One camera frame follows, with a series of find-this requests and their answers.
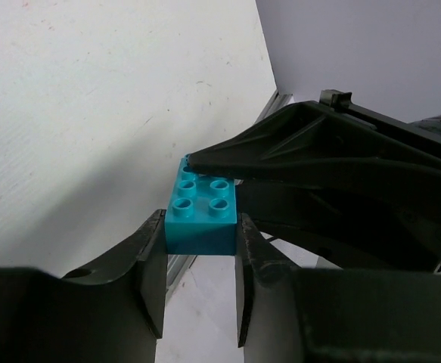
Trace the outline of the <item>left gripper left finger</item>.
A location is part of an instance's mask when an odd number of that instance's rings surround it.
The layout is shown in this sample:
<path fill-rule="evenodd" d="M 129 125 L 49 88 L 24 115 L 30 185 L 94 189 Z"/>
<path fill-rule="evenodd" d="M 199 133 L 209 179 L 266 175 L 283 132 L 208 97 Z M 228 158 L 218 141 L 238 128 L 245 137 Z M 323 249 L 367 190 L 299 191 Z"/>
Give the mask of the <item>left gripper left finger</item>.
<path fill-rule="evenodd" d="M 0 268 L 0 362 L 153 362 L 163 335 L 165 211 L 58 278 Z"/>

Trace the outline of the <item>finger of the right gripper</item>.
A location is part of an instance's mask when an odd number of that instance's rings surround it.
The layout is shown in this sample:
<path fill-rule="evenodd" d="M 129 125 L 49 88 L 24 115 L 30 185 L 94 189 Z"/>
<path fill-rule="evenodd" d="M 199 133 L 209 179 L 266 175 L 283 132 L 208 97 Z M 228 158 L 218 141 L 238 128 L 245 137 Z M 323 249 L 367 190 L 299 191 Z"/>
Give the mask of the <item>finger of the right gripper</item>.
<path fill-rule="evenodd" d="M 441 271 L 441 225 L 383 202 L 264 181 L 238 185 L 255 226 L 341 268 Z"/>
<path fill-rule="evenodd" d="M 261 168 L 344 159 L 441 171 L 441 136 L 354 104 L 332 108 L 305 101 L 190 153 L 188 165 L 204 174 L 252 178 Z"/>

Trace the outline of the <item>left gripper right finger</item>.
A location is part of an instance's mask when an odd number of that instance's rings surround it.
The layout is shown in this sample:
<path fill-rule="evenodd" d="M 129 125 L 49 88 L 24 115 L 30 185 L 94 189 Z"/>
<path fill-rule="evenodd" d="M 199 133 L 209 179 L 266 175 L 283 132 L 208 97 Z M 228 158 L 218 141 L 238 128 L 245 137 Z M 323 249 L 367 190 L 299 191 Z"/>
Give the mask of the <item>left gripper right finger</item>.
<path fill-rule="evenodd" d="M 236 242 L 246 362 L 441 362 L 441 274 L 301 268 L 247 214 Z"/>

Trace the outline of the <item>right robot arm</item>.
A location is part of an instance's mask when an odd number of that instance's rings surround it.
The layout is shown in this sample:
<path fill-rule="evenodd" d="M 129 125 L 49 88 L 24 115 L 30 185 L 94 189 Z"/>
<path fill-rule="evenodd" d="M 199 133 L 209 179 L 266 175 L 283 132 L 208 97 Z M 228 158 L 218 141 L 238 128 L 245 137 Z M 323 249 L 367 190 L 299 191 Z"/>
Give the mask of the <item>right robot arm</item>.
<path fill-rule="evenodd" d="M 237 179 L 238 212 L 260 231 L 342 268 L 441 270 L 441 116 L 305 101 L 188 165 Z"/>

